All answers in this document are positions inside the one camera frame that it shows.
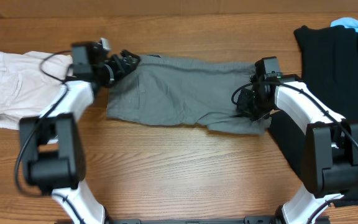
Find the grey shorts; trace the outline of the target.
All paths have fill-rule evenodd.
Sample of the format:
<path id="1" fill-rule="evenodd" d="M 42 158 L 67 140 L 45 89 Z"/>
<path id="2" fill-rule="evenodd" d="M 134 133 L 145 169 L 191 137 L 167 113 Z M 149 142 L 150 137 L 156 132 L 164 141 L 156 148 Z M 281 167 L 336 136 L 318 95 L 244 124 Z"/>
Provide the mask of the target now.
<path id="1" fill-rule="evenodd" d="M 106 116 L 154 126 L 206 126 L 233 134 L 262 134 L 271 120 L 251 121 L 231 101 L 248 84 L 254 66 L 141 55 L 137 68 L 109 91 Z"/>

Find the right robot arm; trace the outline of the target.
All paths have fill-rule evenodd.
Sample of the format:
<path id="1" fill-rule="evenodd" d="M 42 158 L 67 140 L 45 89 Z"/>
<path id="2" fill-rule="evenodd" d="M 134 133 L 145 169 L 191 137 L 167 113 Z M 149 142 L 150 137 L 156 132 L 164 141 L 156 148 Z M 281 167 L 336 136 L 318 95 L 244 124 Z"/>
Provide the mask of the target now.
<path id="1" fill-rule="evenodd" d="M 332 111 L 309 91 L 298 75 L 280 71 L 276 57 L 255 64 L 255 75 L 231 96 L 241 116 L 251 121 L 281 110 L 305 135 L 302 186 L 274 216 L 246 217 L 245 223 L 329 223 L 322 217 L 334 203 L 349 202 L 358 190 L 358 121 Z"/>

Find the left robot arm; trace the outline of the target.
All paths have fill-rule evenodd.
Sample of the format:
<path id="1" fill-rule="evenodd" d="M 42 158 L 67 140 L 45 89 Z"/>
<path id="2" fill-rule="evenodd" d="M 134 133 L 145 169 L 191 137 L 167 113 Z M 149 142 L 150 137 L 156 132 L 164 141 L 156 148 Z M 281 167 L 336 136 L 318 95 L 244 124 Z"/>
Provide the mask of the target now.
<path id="1" fill-rule="evenodd" d="M 59 203 L 72 223 L 113 222 L 85 181 L 85 154 L 77 127 L 99 90 L 113 87 L 141 61 L 128 50 L 119 55 L 109 51 L 106 39 L 72 44 L 73 61 L 58 79 L 59 95 L 39 115 L 19 121 L 21 149 L 14 168 L 17 189 L 31 195 L 20 185 L 22 170 L 26 183 Z"/>

